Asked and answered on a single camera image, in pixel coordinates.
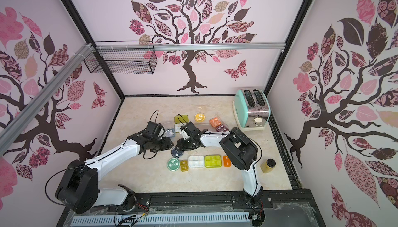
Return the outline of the orange two-cell pillbox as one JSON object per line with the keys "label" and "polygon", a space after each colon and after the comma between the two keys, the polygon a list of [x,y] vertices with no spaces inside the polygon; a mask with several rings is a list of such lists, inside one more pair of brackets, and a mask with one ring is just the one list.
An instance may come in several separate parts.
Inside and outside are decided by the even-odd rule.
{"label": "orange two-cell pillbox", "polygon": [[223,156],[223,166],[224,167],[231,167],[232,163],[228,156]]}

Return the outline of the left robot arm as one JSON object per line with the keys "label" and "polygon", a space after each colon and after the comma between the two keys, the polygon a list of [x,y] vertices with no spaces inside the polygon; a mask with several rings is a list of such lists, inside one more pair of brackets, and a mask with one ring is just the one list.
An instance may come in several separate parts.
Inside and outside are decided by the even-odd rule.
{"label": "left robot arm", "polygon": [[77,214],[93,207],[118,206],[124,211],[133,209],[136,197],[133,190],[120,184],[116,188],[100,188],[100,181],[125,161],[147,151],[158,153],[170,150],[174,144],[165,136],[162,124],[152,121],[126,138],[119,146],[84,162],[72,161],[55,192],[57,200]]}

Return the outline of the teal rectangular pillbox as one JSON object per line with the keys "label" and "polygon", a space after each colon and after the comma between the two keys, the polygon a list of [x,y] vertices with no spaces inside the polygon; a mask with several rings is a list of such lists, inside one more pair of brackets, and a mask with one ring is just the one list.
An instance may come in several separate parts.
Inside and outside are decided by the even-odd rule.
{"label": "teal rectangular pillbox", "polygon": [[175,137],[174,129],[173,128],[166,129],[165,132],[164,132],[164,137],[169,137],[169,138]]}

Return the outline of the green round pillbox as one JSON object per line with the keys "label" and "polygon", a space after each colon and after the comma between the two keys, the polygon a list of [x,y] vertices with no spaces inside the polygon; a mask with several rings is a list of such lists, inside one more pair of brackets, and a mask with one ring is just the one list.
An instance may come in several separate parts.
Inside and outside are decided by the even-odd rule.
{"label": "green round pillbox", "polygon": [[167,162],[167,168],[172,172],[179,170],[180,169],[179,159],[177,159],[175,157],[169,159]]}

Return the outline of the magenta small pillbox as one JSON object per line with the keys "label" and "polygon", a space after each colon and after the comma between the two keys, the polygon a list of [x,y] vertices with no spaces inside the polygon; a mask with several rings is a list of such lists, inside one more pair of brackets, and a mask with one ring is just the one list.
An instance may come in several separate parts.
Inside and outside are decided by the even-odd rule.
{"label": "magenta small pillbox", "polygon": [[228,132],[228,131],[229,131],[229,128],[228,128],[227,125],[221,124],[221,125],[219,125],[219,126],[216,127],[216,131],[217,131],[217,132],[221,132],[221,133],[225,133],[225,132]]}

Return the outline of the lime green square pillbox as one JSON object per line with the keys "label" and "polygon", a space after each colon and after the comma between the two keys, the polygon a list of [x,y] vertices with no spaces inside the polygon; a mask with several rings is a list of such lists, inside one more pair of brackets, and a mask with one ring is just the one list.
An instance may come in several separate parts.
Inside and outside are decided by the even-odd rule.
{"label": "lime green square pillbox", "polygon": [[219,168],[222,166],[222,159],[220,155],[206,155],[204,161],[206,168]]}

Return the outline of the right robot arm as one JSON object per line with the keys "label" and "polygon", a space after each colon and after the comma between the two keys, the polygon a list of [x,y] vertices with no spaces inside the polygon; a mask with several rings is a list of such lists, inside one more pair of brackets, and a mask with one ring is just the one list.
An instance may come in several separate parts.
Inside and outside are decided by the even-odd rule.
{"label": "right robot arm", "polygon": [[242,171],[243,191],[255,199],[262,195],[262,186],[257,178],[257,163],[259,147],[254,140],[247,137],[239,128],[229,132],[211,132],[200,130],[192,122],[180,128],[182,139],[177,142],[178,151],[191,151],[197,148],[220,147],[223,149],[232,165]]}

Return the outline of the white square pillbox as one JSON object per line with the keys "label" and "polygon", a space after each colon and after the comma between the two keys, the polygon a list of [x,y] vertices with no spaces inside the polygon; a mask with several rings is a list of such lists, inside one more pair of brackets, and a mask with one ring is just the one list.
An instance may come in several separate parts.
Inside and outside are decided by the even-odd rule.
{"label": "white square pillbox", "polygon": [[204,168],[205,156],[204,155],[191,155],[188,157],[188,167],[190,169]]}

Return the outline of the yellow small pillbox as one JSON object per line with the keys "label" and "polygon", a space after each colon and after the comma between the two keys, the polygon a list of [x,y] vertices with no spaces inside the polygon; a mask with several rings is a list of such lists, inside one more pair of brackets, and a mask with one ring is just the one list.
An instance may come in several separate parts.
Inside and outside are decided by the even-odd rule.
{"label": "yellow small pillbox", "polygon": [[187,172],[189,170],[188,160],[181,160],[180,161],[180,170],[182,172]]}

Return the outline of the navy round pillbox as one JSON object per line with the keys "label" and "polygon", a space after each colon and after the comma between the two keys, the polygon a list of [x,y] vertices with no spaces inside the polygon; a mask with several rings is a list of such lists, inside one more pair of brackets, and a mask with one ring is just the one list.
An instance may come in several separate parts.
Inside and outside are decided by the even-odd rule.
{"label": "navy round pillbox", "polygon": [[177,148],[173,147],[171,150],[171,154],[174,158],[181,158],[183,156],[184,151],[178,150]]}

